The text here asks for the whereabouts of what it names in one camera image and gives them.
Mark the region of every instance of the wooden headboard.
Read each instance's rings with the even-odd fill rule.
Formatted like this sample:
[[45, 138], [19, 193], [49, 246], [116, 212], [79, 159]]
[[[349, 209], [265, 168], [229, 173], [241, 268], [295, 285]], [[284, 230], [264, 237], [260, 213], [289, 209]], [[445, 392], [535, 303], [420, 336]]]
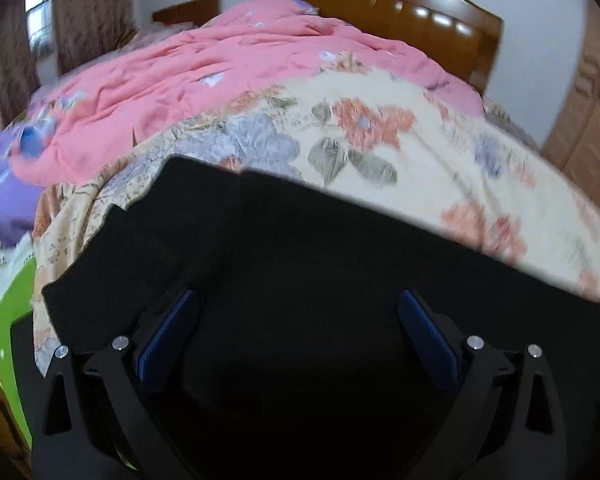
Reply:
[[503, 21], [469, 0], [304, 0], [320, 15], [423, 51], [480, 95], [489, 82]]

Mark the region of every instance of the wooden cabinet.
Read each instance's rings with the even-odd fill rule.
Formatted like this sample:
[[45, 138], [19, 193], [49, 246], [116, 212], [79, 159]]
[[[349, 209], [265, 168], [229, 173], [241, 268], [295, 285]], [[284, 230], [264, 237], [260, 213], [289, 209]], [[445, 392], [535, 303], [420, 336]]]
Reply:
[[600, 9], [592, 0], [573, 85], [542, 155], [600, 208]]

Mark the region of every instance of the purple fabric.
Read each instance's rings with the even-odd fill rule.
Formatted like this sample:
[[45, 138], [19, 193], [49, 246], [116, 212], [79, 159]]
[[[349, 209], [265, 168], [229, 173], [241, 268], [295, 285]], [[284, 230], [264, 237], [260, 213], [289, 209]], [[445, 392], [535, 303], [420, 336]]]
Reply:
[[0, 241], [14, 247], [22, 235], [31, 231], [38, 198], [43, 187], [25, 184], [11, 173], [8, 153], [17, 128], [0, 134]]

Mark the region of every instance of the blue gripper pad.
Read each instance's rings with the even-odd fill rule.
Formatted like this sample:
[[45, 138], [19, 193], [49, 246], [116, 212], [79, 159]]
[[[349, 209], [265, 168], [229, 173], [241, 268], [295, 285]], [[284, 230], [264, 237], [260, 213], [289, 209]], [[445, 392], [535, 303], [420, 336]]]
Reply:
[[451, 393], [457, 392], [461, 386], [458, 356], [409, 290], [400, 295], [398, 317], [436, 387]]
[[175, 303], [136, 360], [139, 387], [144, 394], [161, 391], [190, 334], [200, 319], [197, 295], [187, 290]]

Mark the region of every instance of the floral blanket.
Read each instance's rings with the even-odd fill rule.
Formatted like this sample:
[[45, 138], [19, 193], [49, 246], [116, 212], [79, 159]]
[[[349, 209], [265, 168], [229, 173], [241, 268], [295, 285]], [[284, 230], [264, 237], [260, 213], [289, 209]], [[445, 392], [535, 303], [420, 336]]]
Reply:
[[484, 120], [343, 56], [312, 78], [248, 92], [181, 121], [83, 186], [45, 191], [34, 228], [32, 298], [42, 373], [59, 344], [42, 287], [77, 258], [107, 209], [141, 197], [175, 154], [304, 182], [600, 300], [600, 213], [589, 200]]

